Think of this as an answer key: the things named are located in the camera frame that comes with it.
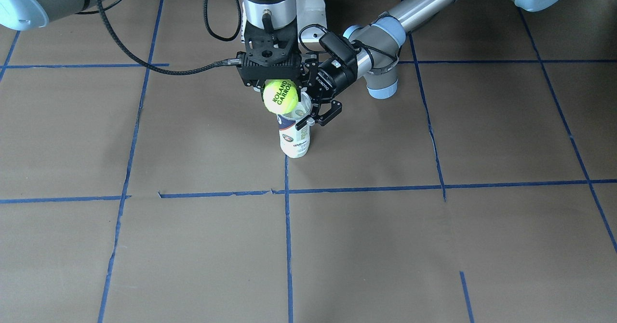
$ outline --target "brown floor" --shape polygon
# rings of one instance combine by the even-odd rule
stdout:
[[[201,1],[109,17],[157,64],[235,56]],[[354,84],[288,160],[234,68],[145,73],[97,15],[0,28],[0,321],[613,323],[617,0],[461,0],[412,36],[397,94]]]

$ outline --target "blue tape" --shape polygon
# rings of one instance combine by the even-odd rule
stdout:
[[[498,187],[538,187],[538,186],[559,186],[559,185],[584,185],[586,180],[572,181],[542,181],[542,182],[505,182],[505,183],[467,183],[461,185],[445,185],[446,189],[466,189],[466,188],[498,188]]]
[[[6,72],[6,68],[9,62],[11,61],[11,57],[13,56],[13,51],[15,51],[15,45],[17,44],[17,40],[19,38],[20,33],[21,31],[16,32],[15,37],[13,37],[13,43],[11,43],[11,48],[9,49],[9,52],[6,55],[6,59],[4,60],[4,65],[2,65],[2,69],[0,70],[0,81],[2,81],[2,78],[4,77],[4,73]]]
[[[551,64],[569,64],[569,63],[617,63],[617,59],[556,59],[550,61],[542,61],[545,63]],[[491,60],[491,61],[472,61],[472,60],[461,60],[461,61],[418,61],[418,64],[537,64],[538,61],[532,60]],[[415,64],[414,61],[399,61],[399,64]]]
[[[563,114],[563,110],[562,110],[562,106],[559,103],[559,100],[557,98],[557,94],[555,93],[555,89],[553,88],[553,83],[551,83],[550,78],[549,78],[549,73],[546,71],[546,67],[544,66],[544,61],[542,61],[542,57],[540,57],[540,51],[538,51],[538,48],[536,46],[536,42],[533,38],[533,36],[531,35],[531,29],[529,29],[529,25],[527,25],[527,21],[525,20],[525,16],[523,15],[522,10],[517,7],[516,8],[518,11],[519,16],[521,17],[521,20],[523,22],[523,25],[525,26],[525,30],[527,31],[527,35],[529,35],[529,40],[531,41],[531,45],[534,48],[534,51],[536,52],[536,57],[538,59],[538,62],[540,63],[540,66],[542,67],[542,73],[544,73],[544,78],[546,79],[546,82],[549,86],[549,90],[550,90],[550,94],[551,96],[553,96],[553,101],[555,101],[555,107],[557,107],[557,110],[559,112],[559,116],[562,118],[562,123],[564,125],[564,128],[566,128],[566,132],[568,133],[568,136],[570,138],[570,143],[572,144],[572,148],[575,150],[575,154],[577,155],[577,159],[579,161],[580,164],[580,169],[582,170],[585,179],[589,185],[589,189],[591,191],[591,195],[593,196],[593,200],[595,201],[595,206],[598,209],[598,212],[600,213],[600,217],[602,218],[602,222],[604,222],[604,228],[606,228],[606,232],[608,233],[608,237],[611,240],[611,243],[613,244],[613,248],[615,249],[615,253],[617,253],[617,242],[615,241],[615,236],[613,235],[613,231],[611,230],[610,225],[608,224],[608,220],[606,219],[606,215],[604,215],[604,209],[602,209],[602,205],[600,204],[600,200],[598,200],[598,196],[595,194],[595,189],[593,189],[593,183],[591,181],[591,179],[589,178],[589,174],[588,171],[585,167],[584,162],[582,161],[582,157],[580,156],[580,152],[578,150],[577,147],[577,142],[575,141],[575,137],[572,135],[572,132],[570,130],[570,127],[568,125],[568,121],[566,121],[566,117]]]
[[[287,319],[294,323],[294,286],[291,275],[291,210],[289,209],[289,157],[285,156],[285,235],[287,243]]]
[[[465,280],[465,273],[459,272],[461,277],[461,285],[463,285],[463,294],[465,295],[465,304],[467,305],[467,315],[469,316],[469,323],[475,323],[473,318],[473,310],[471,309],[471,300],[469,299],[469,290],[467,290],[467,281]]]
[[[399,190],[427,190],[427,189],[441,189],[441,185],[400,186],[400,187],[291,189],[289,193],[290,194],[350,193],[350,192],[360,192],[360,191],[399,191]]]
[[[430,113],[428,112],[428,104],[426,103],[426,95],[424,92],[424,84],[422,83],[422,75],[420,74],[420,66],[418,64],[418,56],[416,55],[416,48],[414,45],[414,38],[411,34],[409,34],[409,44],[412,47],[412,55],[414,56],[414,65],[416,68],[416,76],[418,77],[418,85],[420,88],[420,96],[422,97],[422,104],[424,105],[426,112],[426,122],[428,123],[428,132],[430,135],[430,141],[432,142],[432,150],[435,153],[435,164],[437,167],[437,174],[439,176],[439,183],[441,184],[441,191],[443,195],[443,200],[447,200],[447,196],[445,193],[445,183],[443,182],[443,173],[441,172],[441,163],[439,162],[439,152],[437,150],[437,143],[435,141],[435,134],[432,131],[432,124],[430,123]]]
[[[150,45],[150,55],[148,57],[148,63],[152,63],[152,56],[154,55],[154,46],[156,45],[156,37],[157,31],[159,30],[159,23],[161,22],[161,13],[163,11],[163,3],[164,0],[159,1],[159,11],[157,13],[156,22],[154,25],[154,32],[152,33],[152,44]],[[137,109],[137,119],[135,120],[135,126],[133,128],[133,140],[131,142],[131,150],[128,156],[128,163],[126,165],[126,178],[124,185],[122,187],[122,198],[120,200],[120,206],[118,208],[118,218],[116,220],[116,230],[114,236],[114,250],[112,251],[112,255],[109,258],[109,263],[107,265],[107,275],[105,277],[105,286],[103,288],[103,295],[101,297],[101,307],[99,308],[99,318],[98,323],[103,323],[103,318],[105,316],[105,307],[107,305],[107,297],[109,295],[109,286],[112,279],[112,273],[114,271],[114,261],[115,255],[118,248],[118,238],[120,236],[121,229],[121,219],[124,213],[124,206],[126,202],[126,192],[128,191],[128,182],[131,178],[131,169],[133,166],[133,158],[135,155],[135,147],[137,145],[137,134],[139,133],[139,121],[141,119],[141,111],[144,107],[144,99],[146,97],[146,89],[148,87],[148,79],[150,77],[150,69],[146,69],[146,74],[144,76],[144,84],[141,88],[141,97],[139,99],[139,108]]]
[[[246,195],[266,195],[268,193],[275,194],[273,190],[251,190],[251,191],[220,191],[213,193],[179,193],[179,194],[161,194],[161,199],[181,199],[181,198],[211,198],[214,196],[246,196]]]
[[[169,66],[168,63],[152,64],[154,66]],[[94,68],[94,67],[142,67],[140,64],[39,64],[39,65],[9,65],[6,68]]]
[[[65,198],[25,198],[25,199],[0,199],[0,204],[30,204],[34,202],[95,202],[99,200],[120,200],[120,195],[110,196],[69,196]]]
[[[617,183],[617,179],[614,180],[591,180],[591,183]]]

